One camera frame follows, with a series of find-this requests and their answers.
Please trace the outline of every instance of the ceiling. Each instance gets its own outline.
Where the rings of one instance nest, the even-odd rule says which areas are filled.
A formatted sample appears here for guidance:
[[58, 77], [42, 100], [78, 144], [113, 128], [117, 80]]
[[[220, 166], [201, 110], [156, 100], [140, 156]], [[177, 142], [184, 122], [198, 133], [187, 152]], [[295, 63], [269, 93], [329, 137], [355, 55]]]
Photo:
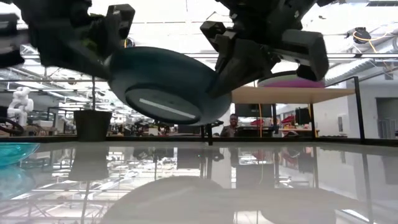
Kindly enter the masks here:
[[[136, 45], [161, 47], [177, 52], [189, 54], [197, 58], [207, 66], [215, 66], [217, 54], [208, 43], [199, 27], [206, 20], [221, 21], [230, 24], [227, 16], [228, 10], [214, 0], [93, 0], [93, 7], [90, 12], [106, 14], [109, 5], [128, 3], [136, 10], [134, 23], [131, 27], [129, 37]], [[352, 37], [346, 38], [346, 33], [355, 27], [366, 27], [371, 32], [372, 38], [376, 39], [374, 45], [383, 43], [397, 34], [398, 20], [396, 17], [397, 7], [369, 7], [369, 1], [356, 1], [347, 4], [331, 4], [319, 8], [315, 5], [303, 18], [304, 30], [317, 31], [324, 34], [328, 53], [352, 53], [352, 52], [372, 52], [369, 44], [356, 45]], [[0, 5], [0, 13], [16, 12], [20, 14], [15, 6]], [[46, 96], [62, 102], [86, 103], [91, 97], [91, 82], [52, 82], [44, 83], [40, 80], [87, 80], [91, 77], [74, 71], [61, 68], [47, 68], [40, 65], [38, 53], [29, 46], [21, 48], [22, 54], [26, 58], [24, 65], [10, 70], [0, 72], [1, 79], [26, 79], [29, 82], [19, 83], [0, 83], [3, 89], [16, 88], [17, 86], [29, 86], [32, 89], [53, 89], [48, 91]], [[206, 58], [198, 58], [201, 55], [209, 54]], [[327, 77], [338, 77], [342, 67], [352, 67], [349, 64], [338, 64], [331, 60], [331, 69]], [[274, 67], [273, 72], [285, 70], [295, 70], [297, 64], [282, 62]], [[130, 109], [121, 105], [116, 96], [109, 91], [106, 82], [96, 82], [97, 99], [103, 105], [98, 105], [99, 109], [114, 110], [115, 113], [123, 111], [120, 116], [126, 113], [134, 113]], [[37, 99], [46, 104], [48, 100]]]

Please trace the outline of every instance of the wooden tabletop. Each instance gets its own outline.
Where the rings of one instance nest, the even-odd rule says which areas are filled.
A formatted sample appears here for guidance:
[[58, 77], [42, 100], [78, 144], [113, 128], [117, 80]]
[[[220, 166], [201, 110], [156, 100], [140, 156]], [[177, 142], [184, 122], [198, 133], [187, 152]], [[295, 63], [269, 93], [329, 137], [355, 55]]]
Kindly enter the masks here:
[[354, 94], [353, 89], [337, 88], [274, 88], [242, 86], [232, 91], [233, 103], [319, 103]]

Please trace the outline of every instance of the man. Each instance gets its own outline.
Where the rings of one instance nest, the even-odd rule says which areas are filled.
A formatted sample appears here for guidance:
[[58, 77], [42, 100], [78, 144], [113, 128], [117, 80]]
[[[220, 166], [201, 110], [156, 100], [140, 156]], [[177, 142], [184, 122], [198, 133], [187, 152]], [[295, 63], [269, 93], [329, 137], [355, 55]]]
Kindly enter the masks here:
[[238, 127], [238, 116], [231, 114], [229, 116], [229, 126], [225, 126], [221, 131], [220, 137], [233, 138], [235, 137], [235, 131]]

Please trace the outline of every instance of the clear teal bowl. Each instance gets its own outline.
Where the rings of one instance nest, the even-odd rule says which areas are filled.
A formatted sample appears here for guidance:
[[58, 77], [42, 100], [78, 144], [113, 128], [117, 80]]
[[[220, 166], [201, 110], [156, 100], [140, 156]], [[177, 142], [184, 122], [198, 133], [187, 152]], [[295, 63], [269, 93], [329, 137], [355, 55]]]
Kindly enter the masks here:
[[0, 143], [0, 167], [15, 164], [28, 158], [39, 146], [39, 143], [28, 142]]

